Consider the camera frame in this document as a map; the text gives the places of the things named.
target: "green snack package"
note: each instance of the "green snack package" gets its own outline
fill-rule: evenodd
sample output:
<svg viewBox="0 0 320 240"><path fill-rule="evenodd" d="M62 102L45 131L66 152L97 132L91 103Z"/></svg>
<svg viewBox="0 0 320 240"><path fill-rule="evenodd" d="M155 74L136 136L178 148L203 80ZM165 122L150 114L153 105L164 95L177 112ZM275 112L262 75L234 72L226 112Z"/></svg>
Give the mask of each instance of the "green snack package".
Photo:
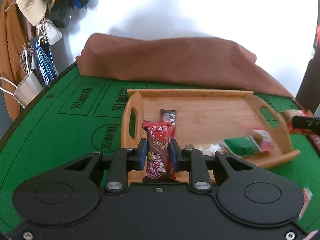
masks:
<svg viewBox="0 0 320 240"><path fill-rule="evenodd" d="M230 153L241 157L252 156L261 152L252 136L225 139L223 143Z"/></svg>

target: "chocolate bar wrapper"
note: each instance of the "chocolate bar wrapper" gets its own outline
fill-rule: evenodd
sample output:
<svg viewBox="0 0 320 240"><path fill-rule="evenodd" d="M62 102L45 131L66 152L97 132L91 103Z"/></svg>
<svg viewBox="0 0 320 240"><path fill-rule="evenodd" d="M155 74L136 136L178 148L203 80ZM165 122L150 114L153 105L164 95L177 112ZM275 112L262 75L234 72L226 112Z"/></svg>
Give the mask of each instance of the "chocolate bar wrapper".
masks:
<svg viewBox="0 0 320 240"><path fill-rule="evenodd" d="M161 109L160 114L161 114L161 121L170 122L171 125L176 126L176 118L177 118L176 110ZM174 127L171 139L176 139L176 138L177 138L177 132L176 132L176 128Z"/></svg>
<svg viewBox="0 0 320 240"><path fill-rule="evenodd" d="M170 122L143 121L147 132L147 176L143 182L177 182L173 173L168 147L171 129Z"/></svg>

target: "wooden tray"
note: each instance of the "wooden tray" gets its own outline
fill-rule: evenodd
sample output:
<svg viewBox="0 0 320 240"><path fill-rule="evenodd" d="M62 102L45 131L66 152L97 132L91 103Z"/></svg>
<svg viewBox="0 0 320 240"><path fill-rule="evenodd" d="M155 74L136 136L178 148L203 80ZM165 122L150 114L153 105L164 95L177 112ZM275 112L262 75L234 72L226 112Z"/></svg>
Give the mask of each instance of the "wooden tray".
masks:
<svg viewBox="0 0 320 240"><path fill-rule="evenodd" d="M209 144L226 138L246 136L249 127L264 127L275 142L275 149L245 158L246 161L268 169L286 163L300 153L293 150L284 120L252 91L194 90L194 89L134 89L125 107L121 127L121 147L137 147L146 137L142 120L159 121L160 109L177 110L177 142L185 145ZM266 108L278 126L273 129L261 114ZM131 111L136 115L135 138L129 134ZM209 172L212 182L214 177ZM145 171L131 171L129 182L141 181ZM188 172L176 173L181 182L188 182Z"/></svg>

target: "blue cable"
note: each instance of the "blue cable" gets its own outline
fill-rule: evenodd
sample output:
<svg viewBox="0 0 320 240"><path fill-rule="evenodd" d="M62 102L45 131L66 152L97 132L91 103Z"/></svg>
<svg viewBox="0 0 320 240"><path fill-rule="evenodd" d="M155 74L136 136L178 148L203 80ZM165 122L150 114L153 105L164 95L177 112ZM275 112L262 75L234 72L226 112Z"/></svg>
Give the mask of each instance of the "blue cable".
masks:
<svg viewBox="0 0 320 240"><path fill-rule="evenodd" d="M48 85L54 78L57 77L57 73L53 66L49 44L44 44L43 46L40 45L40 40L42 38L44 38L44 36L40 36L36 42L36 51L40 72L44 79L44 83Z"/></svg>

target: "red candy wrapper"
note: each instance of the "red candy wrapper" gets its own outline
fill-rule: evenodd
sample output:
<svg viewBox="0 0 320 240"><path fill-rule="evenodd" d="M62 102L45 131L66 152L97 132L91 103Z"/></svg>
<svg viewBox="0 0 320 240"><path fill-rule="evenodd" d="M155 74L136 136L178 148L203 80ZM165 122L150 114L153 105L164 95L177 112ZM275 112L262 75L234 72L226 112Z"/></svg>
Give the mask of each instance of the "red candy wrapper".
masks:
<svg viewBox="0 0 320 240"><path fill-rule="evenodd" d="M263 128L251 127L249 133L259 145L261 152L271 151L275 148L271 136Z"/></svg>
<svg viewBox="0 0 320 240"><path fill-rule="evenodd" d="M177 182L170 159L169 140L175 127L170 122L143 121L147 132L147 176L143 182Z"/></svg>

